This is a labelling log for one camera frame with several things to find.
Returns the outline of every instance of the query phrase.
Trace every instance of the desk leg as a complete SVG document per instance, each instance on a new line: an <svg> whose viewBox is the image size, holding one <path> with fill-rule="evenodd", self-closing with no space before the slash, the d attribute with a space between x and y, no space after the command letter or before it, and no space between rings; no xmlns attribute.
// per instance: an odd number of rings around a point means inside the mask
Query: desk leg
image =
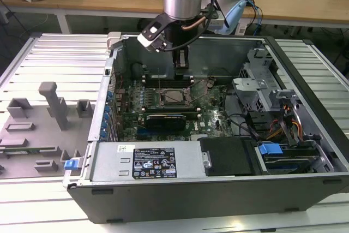
<svg viewBox="0 0 349 233"><path fill-rule="evenodd" d="M9 20L7 19L5 11L0 11L0 23L2 23L2 24L8 24L9 23Z"/></svg>
<svg viewBox="0 0 349 233"><path fill-rule="evenodd" d="M71 34L71 29L67 20L66 14L56 14L59 26L63 34Z"/></svg>

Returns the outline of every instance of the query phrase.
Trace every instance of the power cord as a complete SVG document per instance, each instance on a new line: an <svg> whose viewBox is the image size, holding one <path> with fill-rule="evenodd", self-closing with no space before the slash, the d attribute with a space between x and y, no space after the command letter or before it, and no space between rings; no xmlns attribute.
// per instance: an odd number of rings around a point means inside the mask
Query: power cord
<svg viewBox="0 0 349 233"><path fill-rule="evenodd" d="M206 24L203 28L203 30L201 32L199 32L195 37L193 37L191 40L187 41L186 43L182 44L182 45L179 45L179 46L175 46L175 47L172 47L172 48L164 48L162 51L165 51L165 52L169 52L169 51L174 51L174 50L178 50L178 49L182 49L188 45L190 45L191 43L193 43L196 39L198 39L203 32L205 32L211 22L211 19L212 19L212 15L213 15L213 9L214 9L214 0L211 0L211 3L210 3L210 10L209 10L209 13L208 13L208 17L207 17L207 21L206 21Z"/></svg>

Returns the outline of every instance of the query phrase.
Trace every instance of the warning label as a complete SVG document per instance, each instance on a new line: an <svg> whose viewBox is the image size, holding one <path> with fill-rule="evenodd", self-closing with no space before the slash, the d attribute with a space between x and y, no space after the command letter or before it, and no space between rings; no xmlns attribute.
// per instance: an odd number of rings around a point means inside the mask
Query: warning label
<svg viewBox="0 0 349 233"><path fill-rule="evenodd" d="M134 149L132 177L136 180L177 177L175 149L173 147Z"/></svg>

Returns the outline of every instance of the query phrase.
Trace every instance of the blue latch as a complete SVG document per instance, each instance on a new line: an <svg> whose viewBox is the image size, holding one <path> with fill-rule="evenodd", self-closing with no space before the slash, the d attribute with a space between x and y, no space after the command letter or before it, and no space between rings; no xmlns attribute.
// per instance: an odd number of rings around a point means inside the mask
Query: blue latch
<svg viewBox="0 0 349 233"><path fill-rule="evenodd" d="M102 122L102 124L100 125L101 128L107 128L108 124L107 122Z"/></svg>
<svg viewBox="0 0 349 233"><path fill-rule="evenodd" d="M102 138L105 138L107 136L107 132L106 131L101 131L99 134Z"/></svg>
<svg viewBox="0 0 349 233"><path fill-rule="evenodd" d="M261 146L258 146L262 155L265 154L283 154L280 144L276 143L263 143Z"/></svg>
<svg viewBox="0 0 349 233"><path fill-rule="evenodd" d="M64 163L64 169L65 170L77 170L79 165L79 160L77 159L71 159L71 160L66 160Z"/></svg>

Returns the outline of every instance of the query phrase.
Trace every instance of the wooden desk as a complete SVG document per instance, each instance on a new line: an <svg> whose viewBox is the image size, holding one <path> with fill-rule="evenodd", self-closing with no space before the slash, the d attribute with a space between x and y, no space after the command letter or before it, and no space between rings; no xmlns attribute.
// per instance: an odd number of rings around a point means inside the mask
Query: wooden desk
<svg viewBox="0 0 349 233"><path fill-rule="evenodd" d="M162 12L163 0L4 0L16 12L57 15L62 33L70 33L67 15L152 18ZM263 10L263 24L349 28L349 0L255 0ZM253 17L246 8L240 26Z"/></svg>
<svg viewBox="0 0 349 233"><path fill-rule="evenodd" d="M263 22L274 25L349 28L349 0L255 0L263 10ZM246 8L241 23L253 17Z"/></svg>

